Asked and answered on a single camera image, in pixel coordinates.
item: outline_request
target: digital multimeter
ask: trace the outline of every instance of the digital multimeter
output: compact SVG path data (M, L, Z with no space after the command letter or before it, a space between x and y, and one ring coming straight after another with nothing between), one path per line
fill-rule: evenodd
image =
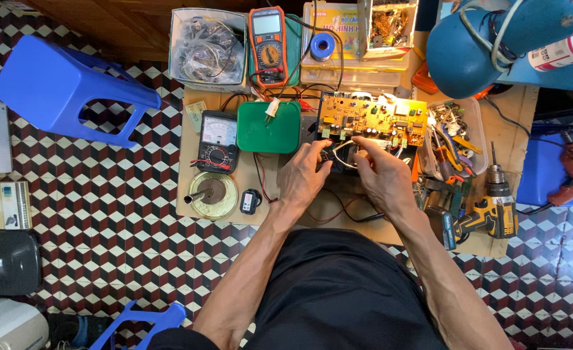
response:
M204 111L195 166L201 171L232 174L237 165L237 117Z
M254 73L262 88L282 87L288 82L285 13L279 6L253 9L248 15Z

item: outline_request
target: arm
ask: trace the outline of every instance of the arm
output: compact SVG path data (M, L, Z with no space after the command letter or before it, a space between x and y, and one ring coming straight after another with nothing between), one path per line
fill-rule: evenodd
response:
M274 262L289 229L312 203L329 175L332 162L323 164L322 148L330 141L305 143L278 175L280 200L271 204L267 218L235 259L203 306L194 330L220 349L237 349L259 308Z
M353 140L368 152L354 156L362 185L397 229L446 345L451 349L512 349L500 324L438 242L427 215L418 210L409 167L367 139Z

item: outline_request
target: yellow cordless drill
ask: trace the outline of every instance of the yellow cordless drill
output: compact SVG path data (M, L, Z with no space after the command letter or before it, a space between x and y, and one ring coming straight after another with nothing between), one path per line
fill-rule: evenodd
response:
M474 204L474 211L462 216L454 225L455 239L464 241L467 235L485 226L487 233L495 239L515 237L518 232L516 201L511 196L509 183L505 180L502 167L496 164L496 152L492 141L494 164L487 170L486 195Z

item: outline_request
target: geometric patterned floor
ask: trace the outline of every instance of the geometric patterned floor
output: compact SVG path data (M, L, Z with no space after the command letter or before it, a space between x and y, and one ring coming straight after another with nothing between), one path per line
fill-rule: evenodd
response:
M0 71L24 34L98 52L52 19L0 7ZM132 149L45 133L9 113L14 171L0 179L29 182L41 243L44 282L29 301L49 313L114 317L131 299L150 311L178 302L190 326L256 227L176 215L183 86L167 76L166 62L123 66L163 99L137 126ZM130 111L93 101L85 114L111 131ZM403 247L389 250L407 259ZM505 258L450 254L509 336L529 348L573 347L573 207L520 215ZM133 345L145 334L127 324L119 341Z

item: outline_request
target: orange digital multimeter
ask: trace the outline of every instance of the orange digital multimeter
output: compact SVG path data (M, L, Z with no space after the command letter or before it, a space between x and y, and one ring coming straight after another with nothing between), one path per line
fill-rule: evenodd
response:
M288 82L285 13L279 6L253 9L248 15L254 72L262 88Z

